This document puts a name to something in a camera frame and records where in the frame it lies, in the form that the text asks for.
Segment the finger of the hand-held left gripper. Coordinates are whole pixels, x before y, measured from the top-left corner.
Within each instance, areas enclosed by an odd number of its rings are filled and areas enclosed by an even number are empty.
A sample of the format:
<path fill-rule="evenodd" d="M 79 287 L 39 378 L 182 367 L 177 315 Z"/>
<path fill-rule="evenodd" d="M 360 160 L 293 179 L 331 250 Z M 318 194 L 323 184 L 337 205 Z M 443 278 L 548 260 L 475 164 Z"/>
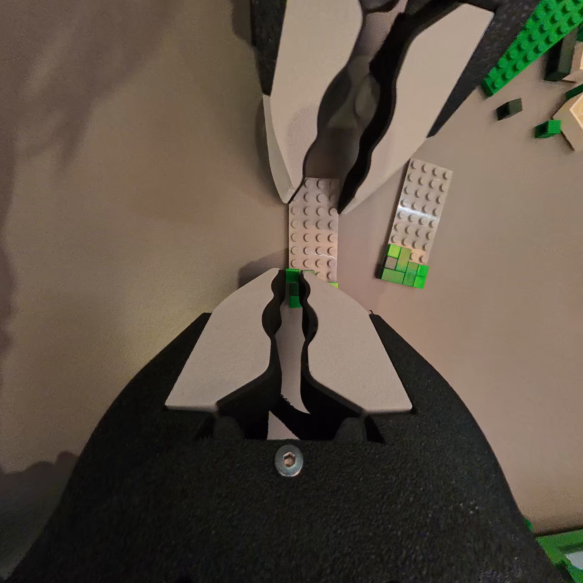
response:
<path fill-rule="evenodd" d="M 423 144 L 493 16 L 472 4 L 429 2 L 397 17 L 369 65 L 378 104 L 346 175 L 339 213 L 374 193 Z"/>
<path fill-rule="evenodd" d="M 359 1 L 287 2 L 271 93 L 263 95 L 269 165 L 283 203 L 302 185 L 320 105 L 362 25 Z"/>

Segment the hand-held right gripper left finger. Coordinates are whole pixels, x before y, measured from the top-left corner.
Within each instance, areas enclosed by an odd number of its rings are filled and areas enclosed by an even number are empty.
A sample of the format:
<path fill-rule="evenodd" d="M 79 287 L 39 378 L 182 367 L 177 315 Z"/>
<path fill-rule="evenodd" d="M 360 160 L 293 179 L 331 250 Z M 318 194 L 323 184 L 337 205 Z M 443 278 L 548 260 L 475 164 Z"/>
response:
<path fill-rule="evenodd" d="M 271 268 L 223 300 L 179 374 L 169 409 L 260 414 L 281 393 L 276 333 L 281 327 L 283 270 Z"/>

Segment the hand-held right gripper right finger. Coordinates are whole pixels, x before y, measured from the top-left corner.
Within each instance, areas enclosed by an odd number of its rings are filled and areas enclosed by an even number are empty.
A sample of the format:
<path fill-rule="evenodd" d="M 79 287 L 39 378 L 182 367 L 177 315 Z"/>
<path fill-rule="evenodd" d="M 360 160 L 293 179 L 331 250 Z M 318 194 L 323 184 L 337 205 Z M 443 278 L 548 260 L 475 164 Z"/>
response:
<path fill-rule="evenodd" d="M 303 380 L 356 414 L 410 412 L 370 313 L 313 273 L 302 274 L 301 290 Z"/>

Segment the grey studded plate green tiles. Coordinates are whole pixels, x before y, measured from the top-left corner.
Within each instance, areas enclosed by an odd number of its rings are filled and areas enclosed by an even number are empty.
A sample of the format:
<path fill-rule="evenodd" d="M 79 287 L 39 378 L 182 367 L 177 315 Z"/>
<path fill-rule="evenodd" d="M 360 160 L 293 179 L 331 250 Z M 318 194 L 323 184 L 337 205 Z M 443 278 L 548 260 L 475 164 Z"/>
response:
<path fill-rule="evenodd" d="M 453 179 L 453 171 L 411 158 L 402 181 L 378 278 L 423 289 L 428 260 Z"/>
<path fill-rule="evenodd" d="M 288 267 L 337 286 L 339 180 L 304 179 L 288 206 Z"/>

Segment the large green studded plate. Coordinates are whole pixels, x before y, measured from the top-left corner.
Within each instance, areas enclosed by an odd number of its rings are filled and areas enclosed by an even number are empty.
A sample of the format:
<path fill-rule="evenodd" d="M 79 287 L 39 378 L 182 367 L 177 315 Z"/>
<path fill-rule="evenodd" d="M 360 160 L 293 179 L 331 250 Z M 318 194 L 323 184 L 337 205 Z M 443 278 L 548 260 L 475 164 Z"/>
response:
<path fill-rule="evenodd" d="M 581 23 L 582 1 L 540 1 L 520 33 L 483 79 L 486 95 L 496 94 Z"/>

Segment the dark green long tile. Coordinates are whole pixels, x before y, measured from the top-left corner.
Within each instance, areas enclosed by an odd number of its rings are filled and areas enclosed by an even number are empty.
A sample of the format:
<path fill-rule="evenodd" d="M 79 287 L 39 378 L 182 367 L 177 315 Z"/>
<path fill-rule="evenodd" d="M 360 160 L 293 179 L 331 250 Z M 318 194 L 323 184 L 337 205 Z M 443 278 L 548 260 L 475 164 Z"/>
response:
<path fill-rule="evenodd" d="M 557 82 L 570 74 L 577 34 L 572 30 L 549 49 L 544 80 Z"/>

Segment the green toy set box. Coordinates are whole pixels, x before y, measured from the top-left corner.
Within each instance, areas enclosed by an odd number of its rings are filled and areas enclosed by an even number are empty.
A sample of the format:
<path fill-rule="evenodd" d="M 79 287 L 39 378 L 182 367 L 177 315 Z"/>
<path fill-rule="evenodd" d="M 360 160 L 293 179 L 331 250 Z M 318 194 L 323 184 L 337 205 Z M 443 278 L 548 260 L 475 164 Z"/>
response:
<path fill-rule="evenodd" d="M 545 555 L 567 582 L 582 582 L 582 525 L 534 534 Z"/>

